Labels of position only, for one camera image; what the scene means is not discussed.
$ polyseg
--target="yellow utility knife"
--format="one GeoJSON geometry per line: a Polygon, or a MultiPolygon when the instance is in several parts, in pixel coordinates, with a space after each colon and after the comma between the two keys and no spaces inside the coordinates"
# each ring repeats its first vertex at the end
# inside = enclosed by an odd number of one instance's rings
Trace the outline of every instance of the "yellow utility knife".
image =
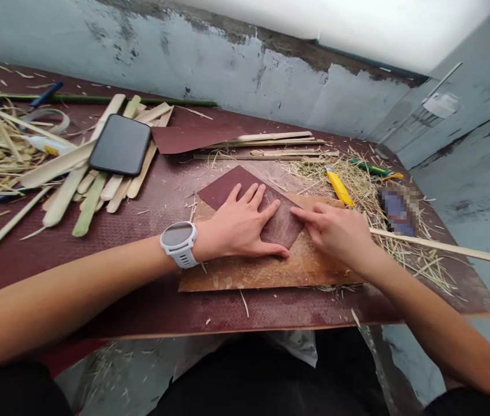
{"type": "Polygon", "coordinates": [[[345,189],[345,186],[343,186],[343,183],[341,182],[341,179],[339,179],[337,173],[335,173],[328,165],[325,165],[324,167],[326,168],[326,174],[328,175],[328,179],[330,179],[333,190],[336,191],[337,198],[345,205],[355,206],[355,203],[349,196],[349,193],[347,193],[347,190],[345,189]]]}

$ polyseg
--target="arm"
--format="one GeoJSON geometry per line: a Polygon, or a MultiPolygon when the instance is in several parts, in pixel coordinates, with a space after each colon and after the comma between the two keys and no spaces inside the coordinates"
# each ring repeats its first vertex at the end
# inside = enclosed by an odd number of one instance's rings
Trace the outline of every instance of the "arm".
{"type": "Polygon", "coordinates": [[[319,249],[341,259],[393,303],[444,374],[490,394],[490,343],[378,247],[359,212],[323,204],[313,212],[292,212],[305,222],[319,249]]]}
{"type": "MultiPolygon", "coordinates": [[[[253,185],[236,201],[237,185],[211,220],[197,224],[197,261],[226,255],[289,256],[263,243],[260,231],[276,212],[258,213],[265,187],[253,185]]],[[[108,305],[178,269],[154,236],[75,260],[0,290],[0,363],[70,334],[108,305]]]]}

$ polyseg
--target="forearm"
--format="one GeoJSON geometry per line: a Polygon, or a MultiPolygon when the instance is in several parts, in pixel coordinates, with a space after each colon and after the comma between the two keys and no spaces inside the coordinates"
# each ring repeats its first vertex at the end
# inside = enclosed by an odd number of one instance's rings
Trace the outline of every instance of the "forearm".
{"type": "Polygon", "coordinates": [[[428,356],[448,376],[490,394],[490,343],[389,256],[380,261],[365,278],[400,311],[428,356]]]}
{"type": "Polygon", "coordinates": [[[0,363],[60,339],[119,298],[177,269],[151,237],[0,290],[0,363]]]}

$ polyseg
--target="watch face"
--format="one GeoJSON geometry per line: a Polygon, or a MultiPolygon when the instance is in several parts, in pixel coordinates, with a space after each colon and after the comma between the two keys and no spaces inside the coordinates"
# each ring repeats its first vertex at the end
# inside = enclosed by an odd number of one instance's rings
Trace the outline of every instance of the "watch face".
{"type": "Polygon", "coordinates": [[[184,243],[193,234],[191,224],[183,222],[170,226],[164,234],[162,234],[162,244],[168,247],[178,246],[184,243]]]}

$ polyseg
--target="workbench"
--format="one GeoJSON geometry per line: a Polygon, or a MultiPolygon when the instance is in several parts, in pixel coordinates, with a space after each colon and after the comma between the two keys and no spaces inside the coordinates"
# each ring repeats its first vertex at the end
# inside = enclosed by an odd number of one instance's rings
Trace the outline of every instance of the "workbench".
{"type": "MultiPolygon", "coordinates": [[[[26,74],[38,72],[47,78],[25,79],[0,69],[0,80],[8,85],[1,87],[1,92],[35,94],[43,90],[27,87],[60,80],[65,84],[61,90],[63,94],[85,92],[88,95],[112,96],[123,93],[128,98],[133,94],[151,96],[120,88],[92,86],[90,82],[53,73],[17,69],[26,74]]],[[[72,123],[67,131],[70,133],[93,126],[106,106],[70,104],[55,107],[70,116],[72,123]]],[[[244,116],[219,108],[192,108],[213,120],[176,107],[169,125],[208,127],[213,123],[233,124],[241,126],[250,134],[305,130],[303,127],[244,116]]],[[[83,136],[88,138],[90,132],[83,136]]],[[[332,142],[336,149],[346,150],[351,146],[358,151],[370,150],[371,144],[364,140],[319,131],[313,131],[313,136],[332,142]]],[[[75,137],[74,141],[80,143],[81,136],[75,137]]],[[[42,226],[44,211],[40,205],[34,208],[0,243],[0,289],[95,252],[160,234],[174,222],[187,221],[190,209],[185,204],[193,202],[193,197],[188,197],[226,173],[228,166],[234,167],[237,164],[263,180],[285,186],[289,193],[297,193],[304,188],[303,184],[290,178],[274,161],[217,161],[212,167],[211,163],[204,160],[192,159],[191,154],[157,154],[139,196],[123,202],[116,214],[101,210],[95,215],[89,233],[83,238],[72,236],[79,208],[77,204],[71,204],[59,226],[20,242],[20,238],[42,226]]],[[[409,173],[398,161],[390,165],[396,172],[405,175],[405,183],[415,186],[409,173]]],[[[11,212],[0,217],[0,228],[27,201],[23,199],[9,203],[7,209],[11,212]]],[[[444,228],[443,233],[434,234],[433,237],[444,243],[455,244],[431,206],[428,204],[424,208],[427,222],[444,228]]],[[[490,311],[490,292],[476,271],[466,264],[466,257],[455,257],[461,261],[446,258],[443,264],[455,278],[457,297],[444,294],[427,280],[422,279],[422,282],[462,314],[478,315],[490,311]]],[[[362,324],[392,324],[402,320],[390,302],[376,289],[368,286],[357,288],[354,292],[346,291],[337,301],[332,293],[314,288],[243,291],[250,315],[247,317],[239,291],[178,293],[178,283],[177,274],[155,280],[110,306],[74,337],[119,339],[267,329],[335,328],[355,325],[351,309],[355,310],[362,324]]]]}

